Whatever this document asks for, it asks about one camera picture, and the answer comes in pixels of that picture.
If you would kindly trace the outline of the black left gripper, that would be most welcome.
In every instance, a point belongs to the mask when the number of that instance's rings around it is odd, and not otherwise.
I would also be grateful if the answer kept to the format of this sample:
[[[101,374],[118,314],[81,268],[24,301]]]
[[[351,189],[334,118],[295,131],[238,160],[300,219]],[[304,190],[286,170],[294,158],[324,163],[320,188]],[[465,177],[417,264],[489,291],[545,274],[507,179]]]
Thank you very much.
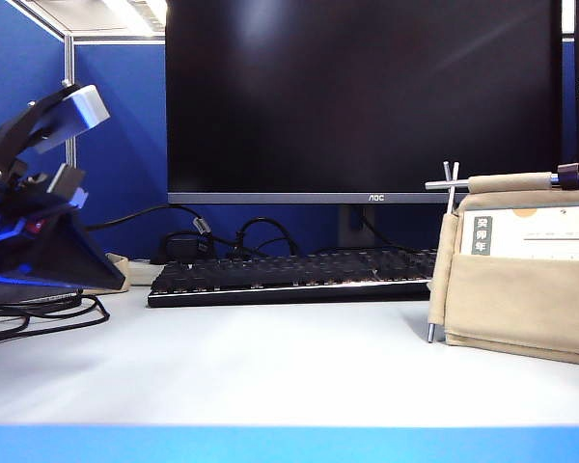
[[[66,163],[53,176],[26,171],[17,153],[0,151],[0,290],[120,289],[124,274],[78,214],[85,172]]]

